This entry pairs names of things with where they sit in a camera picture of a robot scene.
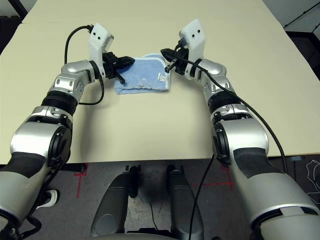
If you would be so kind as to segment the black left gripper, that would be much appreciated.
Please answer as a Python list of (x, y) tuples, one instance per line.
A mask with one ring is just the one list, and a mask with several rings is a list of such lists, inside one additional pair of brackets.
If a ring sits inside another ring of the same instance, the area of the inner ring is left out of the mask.
[(117, 72), (117, 70), (129, 68), (135, 62), (133, 57), (117, 57), (112, 52), (104, 52), (102, 54), (102, 60), (105, 76), (108, 79), (117, 78), (121, 84), (125, 83), (125, 79)]

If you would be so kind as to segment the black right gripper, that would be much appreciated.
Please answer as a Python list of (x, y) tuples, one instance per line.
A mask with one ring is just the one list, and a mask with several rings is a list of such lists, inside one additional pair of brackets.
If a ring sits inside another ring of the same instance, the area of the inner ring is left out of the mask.
[(175, 72), (179, 75), (184, 75), (187, 67), (187, 60), (189, 57), (189, 50), (187, 48), (180, 48), (178, 51), (170, 48), (164, 48), (160, 50), (162, 56), (169, 64), (164, 68), (166, 73), (169, 73), (172, 68), (175, 68)]

